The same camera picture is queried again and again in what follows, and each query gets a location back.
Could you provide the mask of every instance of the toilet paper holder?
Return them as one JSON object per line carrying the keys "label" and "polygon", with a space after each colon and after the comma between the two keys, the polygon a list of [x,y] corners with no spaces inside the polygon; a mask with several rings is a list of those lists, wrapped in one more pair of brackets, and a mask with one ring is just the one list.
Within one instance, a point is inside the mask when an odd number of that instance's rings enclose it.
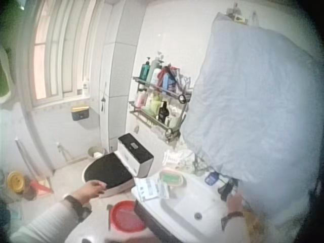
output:
{"label": "toilet paper holder", "polygon": [[72,113],[72,119],[74,121],[77,120],[83,120],[86,118],[89,118],[89,106],[82,104],[72,107],[71,113]]}

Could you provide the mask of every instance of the watch strap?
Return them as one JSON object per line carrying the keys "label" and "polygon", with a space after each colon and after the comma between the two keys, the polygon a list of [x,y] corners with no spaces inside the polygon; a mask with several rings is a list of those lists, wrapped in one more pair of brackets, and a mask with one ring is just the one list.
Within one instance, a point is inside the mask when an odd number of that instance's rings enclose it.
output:
{"label": "watch strap", "polygon": [[236,217],[244,217],[242,212],[232,212],[229,213],[227,216],[225,216],[224,218],[221,219],[221,223],[222,223],[222,230],[225,230],[225,227],[227,225],[227,222],[232,219],[232,218],[236,218]]}
{"label": "watch strap", "polygon": [[84,220],[84,207],[82,204],[71,195],[66,196],[64,199],[71,203],[72,208],[75,210],[78,216],[79,222],[82,222]]}

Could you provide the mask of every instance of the black bottle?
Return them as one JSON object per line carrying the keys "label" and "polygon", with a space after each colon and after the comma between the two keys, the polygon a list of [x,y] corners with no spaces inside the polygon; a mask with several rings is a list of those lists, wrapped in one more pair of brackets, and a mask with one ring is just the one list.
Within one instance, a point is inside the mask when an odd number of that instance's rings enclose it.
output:
{"label": "black bottle", "polygon": [[167,116],[169,115],[169,110],[167,109],[167,102],[164,101],[162,107],[158,110],[158,120],[164,124]]}

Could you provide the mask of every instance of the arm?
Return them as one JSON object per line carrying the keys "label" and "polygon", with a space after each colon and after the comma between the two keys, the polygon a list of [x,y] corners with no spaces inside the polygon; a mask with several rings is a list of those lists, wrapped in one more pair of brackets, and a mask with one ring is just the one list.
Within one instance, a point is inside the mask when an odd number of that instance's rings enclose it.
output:
{"label": "arm", "polygon": [[[89,181],[71,196],[81,205],[90,199],[98,197],[106,188],[100,181]],[[54,243],[64,242],[72,230],[79,224],[78,215],[70,202],[63,200],[42,215],[34,219],[27,226],[21,227],[11,236],[12,243]]]}
{"label": "arm", "polygon": [[[227,199],[228,213],[242,212],[242,196],[237,194]],[[225,230],[227,243],[250,243],[248,228],[244,217],[234,217],[228,220]]]}

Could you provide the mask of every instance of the hand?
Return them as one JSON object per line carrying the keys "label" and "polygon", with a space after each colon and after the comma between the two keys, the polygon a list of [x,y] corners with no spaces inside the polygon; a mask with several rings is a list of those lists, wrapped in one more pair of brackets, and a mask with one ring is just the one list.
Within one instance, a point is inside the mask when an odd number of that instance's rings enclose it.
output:
{"label": "hand", "polygon": [[242,212],[243,211],[242,201],[243,201],[243,197],[239,193],[235,194],[234,196],[228,197],[226,202],[228,213]]}
{"label": "hand", "polygon": [[103,194],[106,190],[106,183],[93,180],[88,181],[80,189],[71,193],[76,200],[78,200],[82,205],[87,204],[90,199],[98,197],[100,194]]}

